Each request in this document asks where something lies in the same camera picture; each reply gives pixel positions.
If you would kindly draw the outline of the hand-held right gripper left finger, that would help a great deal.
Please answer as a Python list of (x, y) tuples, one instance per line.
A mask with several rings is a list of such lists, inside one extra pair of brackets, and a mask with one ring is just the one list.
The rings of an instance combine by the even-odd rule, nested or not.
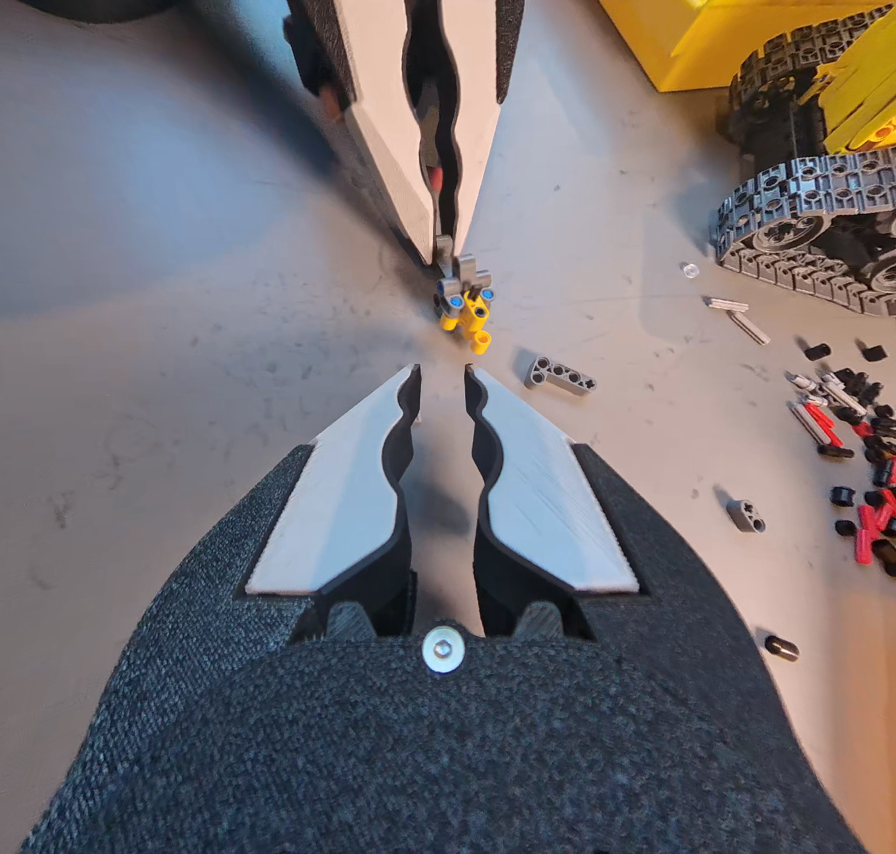
[(386, 545), (399, 518), (387, 441), (417, 417), (420, 380), (420, 365), (401, 368), (312, 440), (247, 579), (247, 595), (329, 592)]

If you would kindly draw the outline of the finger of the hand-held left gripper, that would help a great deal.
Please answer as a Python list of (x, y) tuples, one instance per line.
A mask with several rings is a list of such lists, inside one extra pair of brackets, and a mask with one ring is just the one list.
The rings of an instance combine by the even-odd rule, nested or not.
[(427, 266), (434, 199), (421, 165), (421, 131), (405, 72), (407, 0), (333, 0), (354, 93), (346, 121), (390, 225)]
[(500, 108), (497, 0), (437, 0), (447, 69), (440, 83), (436, 143), (442, 158), (442, 232), (461, 256), (482, 185)]

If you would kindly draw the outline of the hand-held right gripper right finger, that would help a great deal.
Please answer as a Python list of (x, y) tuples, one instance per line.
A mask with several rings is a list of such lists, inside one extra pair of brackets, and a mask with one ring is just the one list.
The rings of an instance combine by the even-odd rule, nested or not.
[(573, 439), (484, 369), (464, 381), (486, 540), (564, 592), (639, 593)]

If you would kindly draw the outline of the grey angled brick beam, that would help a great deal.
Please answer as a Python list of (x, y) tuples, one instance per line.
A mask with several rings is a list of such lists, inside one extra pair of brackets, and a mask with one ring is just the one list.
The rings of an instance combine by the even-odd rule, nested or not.
[(579, 396), (593, 392), (597, 386), (590, 376), (544, 356), (533, 360), (524, 384), (529, 389), (554, 385)]

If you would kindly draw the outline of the grey brick beam assembly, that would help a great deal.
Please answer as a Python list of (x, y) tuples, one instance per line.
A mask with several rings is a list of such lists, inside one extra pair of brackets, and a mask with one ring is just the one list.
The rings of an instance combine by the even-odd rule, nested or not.
[(491, 287), (492, 275), (478, 269), (473, 255), (454, 255), (454, 242), (449, 235), (438, 235), (434, 240), (434, 261), (442, 273), (435, 284), (434, 311), (437, 318), (455, 319), (469, 295), (490, 307), (495, 292)]

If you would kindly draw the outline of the yellow ring connector brick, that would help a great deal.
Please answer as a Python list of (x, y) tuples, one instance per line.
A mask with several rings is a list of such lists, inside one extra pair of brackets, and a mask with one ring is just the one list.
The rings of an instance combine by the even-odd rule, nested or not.
[(477, 356), (485, 354), (491, 344), (491, 336), (485, 330), (491, 295), (491, 290), (483, 289), (475, 296), (467, 291), (440, 301), (439, 324), (442, 330), (459, 332)]

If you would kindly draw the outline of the grey desk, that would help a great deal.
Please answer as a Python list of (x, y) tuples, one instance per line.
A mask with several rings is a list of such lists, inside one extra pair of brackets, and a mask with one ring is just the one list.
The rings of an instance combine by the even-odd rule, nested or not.
[[(192, 0), (89, 26), (2, 0), (2, 852), (190, 549), (409, 363), (415, 630), (483, 634), (473, 357), (353, 198), (285, 13)], [(826, 343), (890, 400), (894, 322), (714, 264), (709, 223), (744, 171), (724, 101), (656, 92), (597, 0), (526, 1), (466, 244), (497, 289), (483, 365), (676, 528), (759, 644), (799, 647), (760, 651), (795, 734), (867, 849), (894, 852), (894, 580), (834, 533), (850, 470), (814, 451), (785, 378)], [(770, 343), (704, 297), (748, 304)], [(529, 389), (539, 356), (595, 390)]]

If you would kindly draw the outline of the person's left hand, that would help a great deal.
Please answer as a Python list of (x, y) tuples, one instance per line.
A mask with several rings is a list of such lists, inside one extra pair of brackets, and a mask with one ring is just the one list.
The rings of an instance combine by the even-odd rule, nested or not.
[(302, 85), (321, 103), (325, 118), (334, 124), (344, 120), (340, 89), (330, 60), (323, 53), (314, 30), (302, 18), (288, 15), (284, 37), (293, 52)]

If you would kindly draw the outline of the yellow storage bin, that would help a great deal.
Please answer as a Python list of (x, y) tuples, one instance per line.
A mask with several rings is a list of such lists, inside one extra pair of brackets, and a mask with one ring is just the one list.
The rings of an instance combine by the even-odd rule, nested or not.
[(893, 0), (599, 0), (658, 91), (726, 87), (765, 42)]

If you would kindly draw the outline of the pile of small black pins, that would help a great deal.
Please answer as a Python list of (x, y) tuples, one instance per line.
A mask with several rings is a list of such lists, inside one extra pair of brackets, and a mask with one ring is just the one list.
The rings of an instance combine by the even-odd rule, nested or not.
[(876, 566), (895, 577), (895, 516), (874, 543), (870, 566), (854, 560), (857, 506), (865, 493), (890, 489), (895, 497), (895, 412), (883, 399), (883, 384), (866, 371), (834, 368), (832, 349), (822, 343), (804, 350), (812, 372), (788, 372), (791, 416), (808, 435), (812, 448), (830, 468), (849, 469), (849, 479), (830, 487), (827, 501), (833, 512), (833, 531), (852, 550), (859, 567)]

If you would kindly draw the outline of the yellow tracked toy bulldozer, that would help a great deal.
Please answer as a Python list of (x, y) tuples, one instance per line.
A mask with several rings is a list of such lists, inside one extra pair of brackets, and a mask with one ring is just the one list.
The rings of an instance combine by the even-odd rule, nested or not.
[(728, 95), (728, 138), (756, 175), (719, 207), (717, 263), (893, 317), (894, 5), (778, 35)]

